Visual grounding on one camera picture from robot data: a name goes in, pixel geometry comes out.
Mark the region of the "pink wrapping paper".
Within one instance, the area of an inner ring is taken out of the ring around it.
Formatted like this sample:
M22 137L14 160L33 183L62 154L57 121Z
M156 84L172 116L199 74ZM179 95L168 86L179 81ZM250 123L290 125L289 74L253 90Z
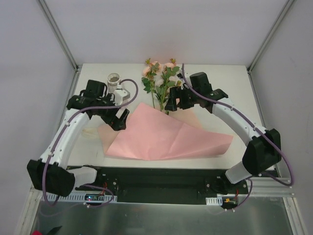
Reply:
M224 154L231 135L207 132L140 103L106 154L146 161Z

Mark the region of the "cream printed ribbon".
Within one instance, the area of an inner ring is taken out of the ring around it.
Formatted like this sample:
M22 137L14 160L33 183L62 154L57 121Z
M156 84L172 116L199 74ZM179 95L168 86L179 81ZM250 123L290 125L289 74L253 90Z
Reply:
M84 128L81 133L82 137L86 139L99 139L99 134L97 128Z

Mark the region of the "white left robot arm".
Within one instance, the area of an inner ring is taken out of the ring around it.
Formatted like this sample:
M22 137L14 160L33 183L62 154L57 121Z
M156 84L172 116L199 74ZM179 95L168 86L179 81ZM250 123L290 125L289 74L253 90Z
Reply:
M69 157L86 124L93 116L100 117L114 131L126 128L129 110L118 116L122 103L130 92L118 84L113 93L100 81L89 80L85 89L73 95L52 143L38 160L30 160L27 171L35 189L66 197L73 189L87 184L92 190L103 186L103 178L93 166L69 170Z

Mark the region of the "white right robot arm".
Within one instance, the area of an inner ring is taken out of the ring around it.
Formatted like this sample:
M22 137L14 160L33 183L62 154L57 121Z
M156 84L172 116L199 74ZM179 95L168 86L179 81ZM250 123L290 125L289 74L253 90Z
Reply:
M221 175L218 184L223 192L233 192L240 181L281 161L281 140L277 130L268 130L250 121L223 90L212 89L206 73L195 73L190 81L191 85L184 83L181 88L170 88L165 110L189 109L198 104L224 121L246 146L242 160Z

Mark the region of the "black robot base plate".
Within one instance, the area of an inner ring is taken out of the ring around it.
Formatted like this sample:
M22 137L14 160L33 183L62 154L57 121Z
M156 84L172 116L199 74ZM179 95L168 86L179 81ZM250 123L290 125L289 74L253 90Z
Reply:
M92 189L105 187L118 202L204 205L217 195L244 196L246 181L233 186L222 184L221 169L170 169L134 167L96 167Z

